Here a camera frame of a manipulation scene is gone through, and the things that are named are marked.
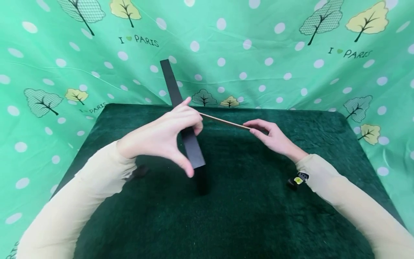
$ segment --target yellow sticker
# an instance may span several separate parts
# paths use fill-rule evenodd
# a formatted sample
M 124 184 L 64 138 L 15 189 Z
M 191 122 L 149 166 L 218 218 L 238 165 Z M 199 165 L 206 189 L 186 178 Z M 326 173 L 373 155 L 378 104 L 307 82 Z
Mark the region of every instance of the yellow sticker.
M 301 184 L 303 183 L 303 180 L 299 177 L 295 177 L 295 179 L 293 179 L 297 184 Z

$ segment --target sleeve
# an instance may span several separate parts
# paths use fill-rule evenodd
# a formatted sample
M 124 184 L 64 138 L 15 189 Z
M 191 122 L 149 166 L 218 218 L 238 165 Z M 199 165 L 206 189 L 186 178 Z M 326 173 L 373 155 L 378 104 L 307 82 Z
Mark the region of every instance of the sleeve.
M 72 259 L 82 228 L 107 197 L 121 192 L 135 169 L 135 159 L 122 157 L 116 142 L 98 150 L 36 216 L 16 258 Z
M 369 241 L 376 259 L 407 259 L 414 255 L 414 238 L 381 205 L 351 183 L 326 160 L 308 155 L 296 164 L 309 175 L 307 185 L 332 205 Z

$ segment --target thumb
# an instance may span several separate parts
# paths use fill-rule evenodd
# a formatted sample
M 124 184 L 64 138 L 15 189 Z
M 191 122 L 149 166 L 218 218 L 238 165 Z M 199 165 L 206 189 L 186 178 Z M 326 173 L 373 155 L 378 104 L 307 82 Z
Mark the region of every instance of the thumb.
M 169 159 L 176 163 L 179 167 L 184 169 L 185 173 L 189 178 L 194 176 L 193 166 L 191 165 L 188 158 L 186 158 L 185 155 L 183 155 L 179 150 L 174 152 Z

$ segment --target polka dot fabric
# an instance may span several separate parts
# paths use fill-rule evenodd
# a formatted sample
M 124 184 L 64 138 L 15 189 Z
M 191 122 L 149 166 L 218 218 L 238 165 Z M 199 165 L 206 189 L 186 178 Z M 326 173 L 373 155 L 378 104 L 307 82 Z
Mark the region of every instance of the polka dot fabric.
M 414 2 L 385 0 L 388 23 L 369 34 L 358 22 L 376 1 L 331 1 L 126 0 L 131 19 L 123 19 L 88 0 L 87 24 L 65 0 L 3 5 L 0 257 L 56 190 L 107 104 L 171 104 L 162 59 L 183 95 L 204 89 L 217 109 L 342 113 L 414 233 Z M 316 33 L 314 17 L 327 8 L 336 16 Z M 239 105 L 219 105 L 229 97 Z

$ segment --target green table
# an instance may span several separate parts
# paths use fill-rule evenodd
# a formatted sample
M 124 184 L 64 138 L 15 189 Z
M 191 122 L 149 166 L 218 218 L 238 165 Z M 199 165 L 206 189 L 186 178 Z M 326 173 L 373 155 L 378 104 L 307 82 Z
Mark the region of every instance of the green table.
M 169 111 L 168 106 L 109 104 L 60 189 L 101 147 Z M 277 122 L 294 143 L 317 153 L 402 222 L 343 115 L 197 107 L 235 123 Z M 76 259 L 373 258 L 364 237 L 307 186 L 285 186 L 296 173 L 287 158 L 248 131 L 205 121 L 198 137 L 209 193 L 172 162 L 138 157 L 150 172 L 108 198 L 87 223 Z

